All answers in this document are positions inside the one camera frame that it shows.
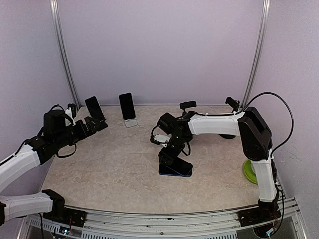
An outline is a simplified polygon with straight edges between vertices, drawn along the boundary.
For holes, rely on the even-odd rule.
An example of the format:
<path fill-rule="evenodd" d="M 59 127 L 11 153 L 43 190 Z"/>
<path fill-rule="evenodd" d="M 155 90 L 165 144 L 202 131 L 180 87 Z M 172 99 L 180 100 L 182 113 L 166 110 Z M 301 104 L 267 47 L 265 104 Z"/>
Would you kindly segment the black folding phone stand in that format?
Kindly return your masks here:
<path fill-rule="evenodd" d="M 97 132 L 100 132 L 100 131 L 106 129 L 107 127 L 108 127 L 107 123 L 105 121 L 101 121 L 101 122 L 97 123 L 96 130 L 97 130 Z"/>

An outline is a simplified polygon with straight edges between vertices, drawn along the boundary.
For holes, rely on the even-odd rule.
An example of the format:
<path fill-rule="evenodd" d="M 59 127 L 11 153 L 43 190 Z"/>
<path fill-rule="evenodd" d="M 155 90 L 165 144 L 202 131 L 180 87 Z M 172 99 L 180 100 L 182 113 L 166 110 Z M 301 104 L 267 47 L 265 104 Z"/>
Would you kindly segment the black phone silver case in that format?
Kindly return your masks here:
<path fill-rule="evenodd" d="M 105 117 L 102 112 L 102 109 L 99 105 L 99 102 L 95 96 L 87 98 L 85 100 L 86 107 L 92 118 L 97 119 L 99 121 L 104 121 Z"/>

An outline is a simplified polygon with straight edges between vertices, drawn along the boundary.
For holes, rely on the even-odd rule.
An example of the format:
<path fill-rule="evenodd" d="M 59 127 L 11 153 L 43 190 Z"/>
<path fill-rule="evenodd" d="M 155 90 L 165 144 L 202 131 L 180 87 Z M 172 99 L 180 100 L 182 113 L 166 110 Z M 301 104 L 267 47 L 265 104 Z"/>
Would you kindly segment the white folding phone stand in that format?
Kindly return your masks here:
<path fill-rule="evenodd" d="M 124 121 L 124 124 L 126 128 L 131 128 L 137 126 L 138 122 L 136 119 L 128 119 Z"/>

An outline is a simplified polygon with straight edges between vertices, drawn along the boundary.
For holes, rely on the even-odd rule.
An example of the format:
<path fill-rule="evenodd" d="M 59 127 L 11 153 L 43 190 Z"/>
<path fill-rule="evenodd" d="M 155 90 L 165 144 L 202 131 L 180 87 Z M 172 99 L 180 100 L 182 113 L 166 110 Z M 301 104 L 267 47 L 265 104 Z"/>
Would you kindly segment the clear phone case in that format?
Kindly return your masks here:
<path fill-rule="evenodd" d="M 136 118 L 134 103 L 131 93 L 119 95 L 120 107 L 124 120 L 131 120 Z"/>

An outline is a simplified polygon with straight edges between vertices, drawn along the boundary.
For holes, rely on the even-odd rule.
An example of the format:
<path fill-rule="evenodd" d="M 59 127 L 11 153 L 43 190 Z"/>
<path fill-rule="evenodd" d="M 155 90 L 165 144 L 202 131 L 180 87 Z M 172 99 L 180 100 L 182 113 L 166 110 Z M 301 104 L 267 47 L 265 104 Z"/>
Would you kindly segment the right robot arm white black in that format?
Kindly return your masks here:
<path fill-rule="evenodd" d="M 265 221 L 278 208 L 279 190 L 272 160 L 272 133 L 255 107 L 225 114 L 184 111 L 180 117 L 165 113 L 156 126 L 165 135 L 151 134 L 150 141 L 161 145 L 158 154 L 160 174 L 189 177 L 193 165 L 179 157 L 190 147 L 195 135 L 217 134 L 224 138 L 239 137 L 244 155 L 250 160 L 259 187 L 255 217 Z"/>

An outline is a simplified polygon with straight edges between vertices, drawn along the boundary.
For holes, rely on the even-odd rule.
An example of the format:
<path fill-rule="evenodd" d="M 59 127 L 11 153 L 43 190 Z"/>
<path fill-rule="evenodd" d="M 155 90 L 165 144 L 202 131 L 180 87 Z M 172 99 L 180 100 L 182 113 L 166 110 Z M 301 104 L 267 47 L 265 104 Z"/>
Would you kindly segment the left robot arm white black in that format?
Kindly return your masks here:
<path fill-rule="evenodd" d="M 44 126 L 37 136 L 25 140 L 19 149 L 0 162 L 0 189 L 4 190 L 20 176 L 45 164 L 54 157 L 63 159 L 59 150 L 76 146 L 95 133 L 107 128 L 105 119 L 85 117 L 74 121 L 64 110 L 50 110 L 44 114 Z M 53 190 L 0 198 L 0 223 L 31 214 L 42 214 L 47 219 L 66 221 L 70 211 L 65 199 Z"/>

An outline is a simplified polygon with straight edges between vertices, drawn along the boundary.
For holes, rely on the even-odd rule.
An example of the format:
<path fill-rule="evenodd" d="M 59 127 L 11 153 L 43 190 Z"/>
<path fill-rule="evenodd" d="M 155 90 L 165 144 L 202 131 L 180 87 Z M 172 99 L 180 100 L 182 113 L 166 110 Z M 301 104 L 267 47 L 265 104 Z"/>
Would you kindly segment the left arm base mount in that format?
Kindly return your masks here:
<path fill-rule="evenodd" d="M 71 208 L 63 208 L 43 213 L 45 219 L 81 228 L 84 227 L 86 216 L 87 213 L 85 211 Z"/>

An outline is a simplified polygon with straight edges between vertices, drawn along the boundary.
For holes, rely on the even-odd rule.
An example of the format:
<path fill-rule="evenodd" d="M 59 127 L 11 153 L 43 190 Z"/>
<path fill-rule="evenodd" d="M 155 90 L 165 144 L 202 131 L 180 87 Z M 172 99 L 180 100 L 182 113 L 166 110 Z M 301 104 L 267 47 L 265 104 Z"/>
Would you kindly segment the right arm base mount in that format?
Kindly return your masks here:
<path fill-rule="evenodd" d="M 242 227 L 251 226 L 267 221 L 274 220 L 281 217 L 281 212 L 278 209 L 270 211 L 268 209 L 252 208 L 246 210 L 240 210 L 238 213 L 240 225 Z"/>

